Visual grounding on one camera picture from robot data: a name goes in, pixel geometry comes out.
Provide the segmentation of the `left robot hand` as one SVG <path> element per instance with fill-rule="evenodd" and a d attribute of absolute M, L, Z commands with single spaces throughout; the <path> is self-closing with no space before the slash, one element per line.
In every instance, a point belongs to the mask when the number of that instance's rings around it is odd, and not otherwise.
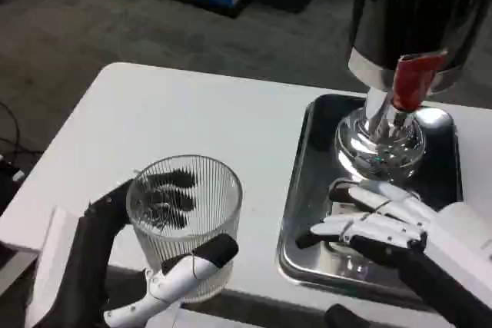
<path fill-rule="evenodd" d="M 90 203 L 57 209 L 38 258 L 27 327 L 143 327 L 177 303 L 220 293 L 238 254 L 243 190 L 221 162 L 170 157 Z M 113 243 L 132 227 L 148 265 L 108 292 Z"/>

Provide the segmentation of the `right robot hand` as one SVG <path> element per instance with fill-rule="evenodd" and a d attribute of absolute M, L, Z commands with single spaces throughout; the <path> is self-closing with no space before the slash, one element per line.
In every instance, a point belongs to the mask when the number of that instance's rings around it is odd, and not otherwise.
<path fill-rule="evenodd" d="M 332 200 L 357 206 L 329 215 L 296 239 L 305 249 L 336 242 L 397 271 L 399 279 L 455 327 L 491 325 L 491 225 L 464 202 L 434 210 L 386 181 L 339 180 Z"/>

